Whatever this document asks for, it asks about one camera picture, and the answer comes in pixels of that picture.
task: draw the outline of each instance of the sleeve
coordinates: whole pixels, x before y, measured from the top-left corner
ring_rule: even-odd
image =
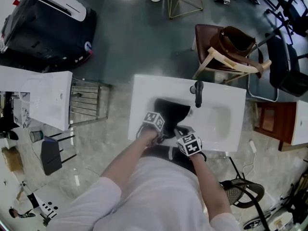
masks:
[[[74,200],[63,213],[53,218],[47,231],[90,231],[118,204],[121,189],[109,178],[100,177],[91,188]]]
[[[241,231],[235,217],[231,213],[222,213],[210,221],[215,231]]]

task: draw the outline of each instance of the dark green floor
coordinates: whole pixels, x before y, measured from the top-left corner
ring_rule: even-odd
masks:
[[[110,84],[129,83],[134,74],[191,78],[199,65],[197,53],[190,50],[196,24],[235,26],[258,41],[280,25],[273,15],[264,15],[268,8],[264,1],[261,5],[253,5],[249,0],[231,0],[230,5],[223,5],[203,0],[202,12],[173,20],[167,16],[167,0],[158,3],[149,0],[80,1],[97,12],[98,23],[94,55],[75,69],[74,75]],[[182,12],[191,8],[185,3],[180,4]],[[294,35],[294,42],[298,55],[308,52],[305,38]],[[266,46],[261,49],[266,59]],[[200,79],[213,82],[214,74],[205,72]],[[235,81],[232,85],[245,88],[246,80]],[[273,96],[269,73],[259,81],[253,78],[252,86],[258,95]],[[280,92],[280,101],[293,99],[293,96]],[[301,99],[308,101],[308,93]]]

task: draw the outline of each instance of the red object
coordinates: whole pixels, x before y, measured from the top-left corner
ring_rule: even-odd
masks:
[[[15,1],[13,2],[13,5],[18,6],[18,5],[19,5],[19,1],[18,1],[18,0],[15,0]]]

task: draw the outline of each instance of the black chair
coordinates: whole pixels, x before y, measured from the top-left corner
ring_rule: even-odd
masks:
[[[274,100],[255,96],[250,91],[250,77],[248,76],[248,93],[258,99],[275,102],[278,99],[278,89],[296,97],[300,97],[308,90],[308,76],[300,72],[299,59],[308,57],[308,54],[297,56],[296,50],[285,42],[279,30],[265,35],[265,40],[258,46],[266,43],[269,51],[270,65],[269,82],[276,89]]]
[[[281,27],[284,26],[290,37],[292,43],[291,45],[293,45],[291,35],[293,35],[294,33],[303,37],[307,35],[306,31],[308,30],[308,16],[307,16],[308,7],[305,4],[304,0],[300,0],[305,7],[304,13],[300,15],[293,5],[293,2],[297,3],[296,0],[277,0],[277,1],[278,4],[275,7],[275,9],[277,10],[281,6],[283,9],[283,14],[281,12],[275,13],[271,9],[267,9],[265,12],[272,13],[278,20],[282,22],[282,25],[277,29],[280,29]]]
[[[54,173],[55,171],[61,169],[63,163],[65,163],[68,160],[72,159],[73,157],[77,156],[75,154],[75,155],[67,158],[64,161],[61,160],[60,152],[62,152],[63,149],[60,150],[59,142],[67,140],[69,138],[72,138],[72,137],[74,137],[74,135],[60,139],[60,140],[52,139],[52,137],[55,137],[55,136],[60,135],[60,134],[61,133],[55,134],[55,135],[52,135],[50,137],[45,136],[45,139],[44,139],[45,141],[42,142],[40,160],[41,160],[41,163],[42,163],[43,171],[44,171],[45,175],[47,175],[47,176],[49,176],[52,173]]]

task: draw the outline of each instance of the brown leather handbag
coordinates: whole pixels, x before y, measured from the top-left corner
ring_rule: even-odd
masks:
[[[250,37],[235,27],[227,26],[222,28],[212,37],[210,45],[219,53],[227,56],[235,62],[245,63],[255,67],[259,71],[257,76],[261,78],[264,69],[261,65],[263,63],[263,55],[260,49],[258,48],[259,63],[246,58],[246,56],[251,52],[253,46],[257,46],[255,38]]]

